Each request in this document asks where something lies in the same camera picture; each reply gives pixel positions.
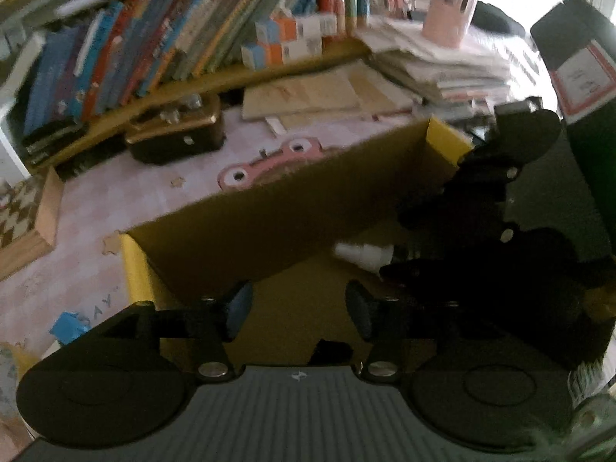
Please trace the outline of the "wooden chessboard box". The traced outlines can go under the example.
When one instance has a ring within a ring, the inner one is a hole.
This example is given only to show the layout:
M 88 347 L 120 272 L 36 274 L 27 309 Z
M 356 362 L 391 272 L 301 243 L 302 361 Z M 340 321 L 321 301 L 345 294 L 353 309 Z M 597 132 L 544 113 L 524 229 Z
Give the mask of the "wooden chessboard box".
M 51 253 L 64 183 L 53 168 L 18 182 L 1 209 L 1 279 Z

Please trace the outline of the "orange blue medicine boxes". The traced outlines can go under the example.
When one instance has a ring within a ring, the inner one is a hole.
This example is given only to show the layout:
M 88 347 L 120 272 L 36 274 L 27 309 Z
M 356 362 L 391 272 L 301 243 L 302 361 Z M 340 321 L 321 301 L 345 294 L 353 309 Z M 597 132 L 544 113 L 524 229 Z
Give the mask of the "orange blue medicine boxes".
M 248 69 L 262 70 L 321 56 L 323 40 L 337 31 L 335 13 L 262 20 L 252 42 L 241 46 L 241 60 Z

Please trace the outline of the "stack of papers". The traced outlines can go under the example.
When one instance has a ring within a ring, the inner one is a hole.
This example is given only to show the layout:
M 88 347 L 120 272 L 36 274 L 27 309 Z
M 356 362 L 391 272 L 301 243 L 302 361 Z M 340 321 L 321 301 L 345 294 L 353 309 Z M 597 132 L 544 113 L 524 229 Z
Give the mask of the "stack of papers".
M 422 31 L 421 23 L 383 18 L 356 28 L 354 37 L 370 49 L 368 63 L 422 105 L 491 107 L 511 98 L 511 69 L 498 52 L 472 38 L 459 48 L 443 47 Z

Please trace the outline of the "white blue spray bottle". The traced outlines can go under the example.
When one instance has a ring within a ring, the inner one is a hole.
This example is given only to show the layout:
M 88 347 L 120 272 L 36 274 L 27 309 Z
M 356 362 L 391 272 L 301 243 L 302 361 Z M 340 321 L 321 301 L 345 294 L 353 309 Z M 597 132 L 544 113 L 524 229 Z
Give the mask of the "white blue spray bottle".
M 333 256 L 364 271 L 378 274 L 383 266 L 393 260 L 394 249 L 393 245 L 337 243 L 333 248 Z

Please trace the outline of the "dark brown wooden box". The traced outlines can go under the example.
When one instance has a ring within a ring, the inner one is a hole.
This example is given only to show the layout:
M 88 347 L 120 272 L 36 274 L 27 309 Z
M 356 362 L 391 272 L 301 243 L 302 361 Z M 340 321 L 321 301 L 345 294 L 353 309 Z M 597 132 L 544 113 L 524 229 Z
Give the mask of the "dark brown wooden box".
M 217 94 L 191 94 L 132 118 L 124 141 L 137 161 L 166 165 L 223 147 L 226 133 Z

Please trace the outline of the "row of leaning books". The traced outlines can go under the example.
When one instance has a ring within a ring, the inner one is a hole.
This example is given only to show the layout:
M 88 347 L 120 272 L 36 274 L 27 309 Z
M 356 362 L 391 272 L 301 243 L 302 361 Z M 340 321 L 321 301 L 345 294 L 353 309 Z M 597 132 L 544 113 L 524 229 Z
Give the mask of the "row of leaning books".
M 313 13 L 316 0 L 9 0 L 3 37 L 37 49 L 20 138 L 29 152 L 78 138 L 166 82 L 242 64 L 257 22 Z

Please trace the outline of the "black cushion object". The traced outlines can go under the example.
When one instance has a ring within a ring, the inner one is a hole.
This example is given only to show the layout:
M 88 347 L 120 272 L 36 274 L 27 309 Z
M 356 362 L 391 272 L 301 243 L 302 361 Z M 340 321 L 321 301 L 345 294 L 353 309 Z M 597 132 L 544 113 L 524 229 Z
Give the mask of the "black cushion object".
M 526 37 L 526 31 L 520 23 L 509 17 L 505 12 L 502 12 L 500 8 L 482 1 L 476 3 L 471 24 L 495 35 Z

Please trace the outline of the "yellow tape roll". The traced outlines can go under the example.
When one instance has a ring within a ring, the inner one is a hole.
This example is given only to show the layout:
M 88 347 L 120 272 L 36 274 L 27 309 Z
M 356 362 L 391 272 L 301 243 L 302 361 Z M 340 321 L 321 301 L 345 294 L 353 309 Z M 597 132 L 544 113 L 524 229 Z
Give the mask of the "yellow tape roll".
M 18 417 L 17 387 L 23 375 L 40 359 L 31 352 L 7 342 L 0 349 L 0 408 L 3 421 Z

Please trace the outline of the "blue object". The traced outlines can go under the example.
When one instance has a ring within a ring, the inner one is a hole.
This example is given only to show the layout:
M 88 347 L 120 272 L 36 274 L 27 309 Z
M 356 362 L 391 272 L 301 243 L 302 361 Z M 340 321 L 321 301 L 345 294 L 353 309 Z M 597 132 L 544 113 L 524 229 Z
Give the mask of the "blue object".
M 87 318 L 78 313 L 63 312 L 53 323 L 49 333 L 60 345 L 67 345 L 90 331 L 91 325 Z

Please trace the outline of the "pink checkered tablecloth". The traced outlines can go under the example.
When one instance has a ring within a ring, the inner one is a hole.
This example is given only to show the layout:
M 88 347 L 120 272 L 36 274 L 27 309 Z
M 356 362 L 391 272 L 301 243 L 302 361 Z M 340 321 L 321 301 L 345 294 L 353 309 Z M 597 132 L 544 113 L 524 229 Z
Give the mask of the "pink checkered tablecloth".
M 116 320 L 140 300 L 129 295 L 122 242 L 136 226 L 221 192 L 223 164 L 270 147 L 265 126 L 227 115 L 226 147 L 167 168 L 117 156 L 69 181 L 60 203 L 52 253 L 1 285 L 1 340 L 39 356 L 50 328 L 73 311 L 92 330 Z M 325 146 L 346 149 L 396 126 L 388 122 L 317 126 Z M 359 381 L 349 366 L 244 365 L 238 378 L 198 385 L 184 412 L 151 436 L 117 449 L 61 449 L 38 442 L 25 452 L 34 461 L 328 461 L 368 456 L 361 441 L 378 432 L 376 409 L 397 400 L 390 388 Z

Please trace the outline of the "yellow cardboard box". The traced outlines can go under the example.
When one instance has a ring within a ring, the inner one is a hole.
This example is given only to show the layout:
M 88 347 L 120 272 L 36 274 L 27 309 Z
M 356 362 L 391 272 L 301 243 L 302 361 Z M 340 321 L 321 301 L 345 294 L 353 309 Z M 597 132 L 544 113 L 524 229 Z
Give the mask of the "yellow cardboard box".
M 427 193 L 469 148 L 454 129 L 424 121 L 142 223 L 122 242 L 129 295 L 181 311 L 179 335 L 162 349 L 184 367 L 198 359 L 199 305 L 240 283 L 252 284 L 254 303 L 226 348 L 234 365 L 304 365 L 321 340 L 364 359 L 368 344 L 345 305 L 359 271 L 335 260 L 332 246 L 400 242 L 422 228 Z

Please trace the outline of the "pink frog shaped cutout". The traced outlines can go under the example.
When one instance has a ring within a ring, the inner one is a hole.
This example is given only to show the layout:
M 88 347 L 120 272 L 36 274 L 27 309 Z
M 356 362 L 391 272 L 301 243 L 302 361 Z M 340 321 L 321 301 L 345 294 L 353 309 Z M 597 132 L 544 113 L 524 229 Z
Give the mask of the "pink frog shaped cutout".
M 224 168 L 217 176 L 217 184 L 221 191 L 245 190 L 333 156 L 339 150 L 338 146 L 324 146 L 314 137 L 290 139 L 272 152 L 262 149 L 255 160 Z

